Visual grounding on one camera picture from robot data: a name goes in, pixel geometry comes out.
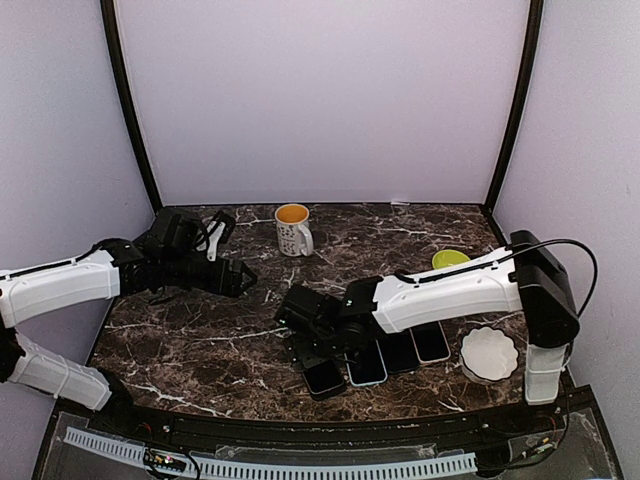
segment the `smartphone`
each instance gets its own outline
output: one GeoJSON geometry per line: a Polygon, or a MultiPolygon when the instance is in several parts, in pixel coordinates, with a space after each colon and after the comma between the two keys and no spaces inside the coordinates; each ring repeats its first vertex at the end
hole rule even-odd
{"type": "Polygon", "coordinates": [[[410,330],[386,335],[378,341],[382,361],[387,373],[413,372],[420,366],[420,359],[410,330]]]}
{"type": "Polygon", "coordinates": [[[451,356],[449,344],[442,331],[440,322],[431,322],[411,329],[413,343],[418,352],[420,363],[433,363],[446,360],[451,356]]]}
{"type": "Polygon", "coordinates": [[[344,392],[347,384],[333,360],[327,360],[302,372],[311,398],[324,400],[344,392]]]}
{"type": "Polygon", "coordinates": [[[387,380],[387,370],[382,361],[377,340],[369,342],[364,350],[345,354],[349,380],[354,387],[367,387],[387,380]]]}

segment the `white mug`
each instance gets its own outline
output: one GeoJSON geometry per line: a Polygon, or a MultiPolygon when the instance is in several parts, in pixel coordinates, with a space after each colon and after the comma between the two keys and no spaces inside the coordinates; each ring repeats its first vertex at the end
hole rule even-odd
{"type": "Polygon", "coordinates": [[[289,203],[276,210],[278,245],[288,257],[308,257],[313,253],[313,237],[309,230],[309,209],[289,203]]]}

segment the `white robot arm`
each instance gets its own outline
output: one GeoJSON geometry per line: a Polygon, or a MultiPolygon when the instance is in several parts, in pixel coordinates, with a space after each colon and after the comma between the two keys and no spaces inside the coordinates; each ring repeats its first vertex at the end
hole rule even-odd
{"type": "Polygon", "coordinates": [[[276,319],[296,332],[290,345],[298,369],[429,322],[522,310],[529,331],[526,401],[553,402],[567,347],[580,329],[568,276],[530,232],[515,232],[511,240],[509,247],[446,269],[353,282],[342,301],[294,285],[276,319]]]}
{"type": "Polygon", "coordinates": [[[78,365],[16,332],[20,323],[60,308],[168,285],[239,296],[256,282],[243,262],[216,258],[235,222],[222,212],[205,228],[189,212],[165,208],[138,239],[104,240],[77,258],[0,271],[0,381],[21,383],[101,410],[127,396],[106,371],[78,365]]]}

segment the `green bowl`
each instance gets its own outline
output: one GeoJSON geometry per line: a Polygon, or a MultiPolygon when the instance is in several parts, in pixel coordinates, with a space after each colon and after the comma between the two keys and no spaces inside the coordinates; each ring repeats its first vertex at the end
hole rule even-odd
{"type": "Polygon", "coordinates": [[[438,269],[459,265],[469,260],[471,260],[469,257],[457,250],[440,250],[431,259],[431,264],[433,268],[438,269]]]}

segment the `marble tabletop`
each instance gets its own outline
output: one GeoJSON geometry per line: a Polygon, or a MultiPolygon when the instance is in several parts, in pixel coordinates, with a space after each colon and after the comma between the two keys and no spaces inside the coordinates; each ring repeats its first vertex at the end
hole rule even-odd
{"type": "MultiPolygon", "coordinates": [[[[278,250],[275,206],[223,208],[237,226],[219,255],[244,260],[259,283],[237,299],[168,289],[154,305],[145,292],[119,299],[91,365],[116,372],[139,405],[206,416],[274,421],[367,421],[466,412],[522,401],[526,327],[521,314],[494,313],[442,323],[451,357],[380,385],[349,387],[316,402],[282,346],[288,334],[274,314],[288,287],[302,283],[341,297],[354,279],[398,269],[431,269],[440,249],[478,256],[498,246],[477,206],[310,205],[315,253],[278,250]],[[474,328],[503,330],[518,349],[518,369],[491,386],[472,383],[460,343],[474,328]]],[[[203,219],[218,207],[192,207],[203,219]]]]}

